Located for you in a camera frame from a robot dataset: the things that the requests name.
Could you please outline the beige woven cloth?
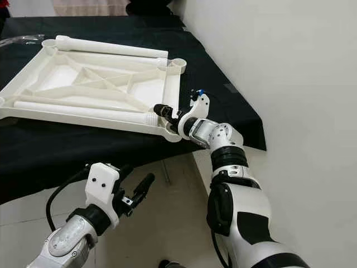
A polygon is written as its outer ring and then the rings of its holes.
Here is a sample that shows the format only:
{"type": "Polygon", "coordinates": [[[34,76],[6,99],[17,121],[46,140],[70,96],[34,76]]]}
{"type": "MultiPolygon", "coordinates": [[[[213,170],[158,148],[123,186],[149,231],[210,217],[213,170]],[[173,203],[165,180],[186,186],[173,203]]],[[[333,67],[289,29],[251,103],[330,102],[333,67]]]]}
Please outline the beige woven cloth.
{"type": "Polygon", "coordinates": [[[129,0],[52,0],[57,16],[126,16],[129,0]]]}

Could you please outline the white plastic table top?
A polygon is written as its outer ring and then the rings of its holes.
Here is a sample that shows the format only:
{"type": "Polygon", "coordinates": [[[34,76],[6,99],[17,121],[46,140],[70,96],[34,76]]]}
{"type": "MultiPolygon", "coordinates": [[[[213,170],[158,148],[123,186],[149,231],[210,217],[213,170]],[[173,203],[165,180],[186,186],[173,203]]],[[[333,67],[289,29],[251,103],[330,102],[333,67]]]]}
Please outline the white plastic table top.
{"type": "Polygon", "coordinates": [[[187,62],[171,59],[167,66],[124,63],[115,66],[74,60],[56,47],[55,39],[46,39],[41,50],[3,87],[0,92],[0,118],[30,118],[45,122],[73,123],[86,127],[112,128],[123,132],[162,136],[180,141],[178,133],[168,129],[166,118],[158,116],[158,125],[120,122],[105,118],[56,114],[15,108],[15,102],[37,102],[63,106],[107,109],[155,114],[155,104],[173,107],[177,115],[181,75],[187,62]]]}

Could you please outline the clear tape strip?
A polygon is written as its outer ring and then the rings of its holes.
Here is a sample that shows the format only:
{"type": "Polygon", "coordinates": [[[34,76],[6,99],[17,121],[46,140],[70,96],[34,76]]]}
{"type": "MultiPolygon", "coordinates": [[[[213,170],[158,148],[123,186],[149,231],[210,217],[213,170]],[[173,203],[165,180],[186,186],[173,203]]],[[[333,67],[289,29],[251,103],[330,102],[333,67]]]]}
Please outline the clear tape strip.
{"type": "Polygon", "coordinates": [[[45,36],[43,34],[25,35],[18,36],[18,38],[15,40],[15,44],[37,45],[43,43],[44,40],[45,36]]]}

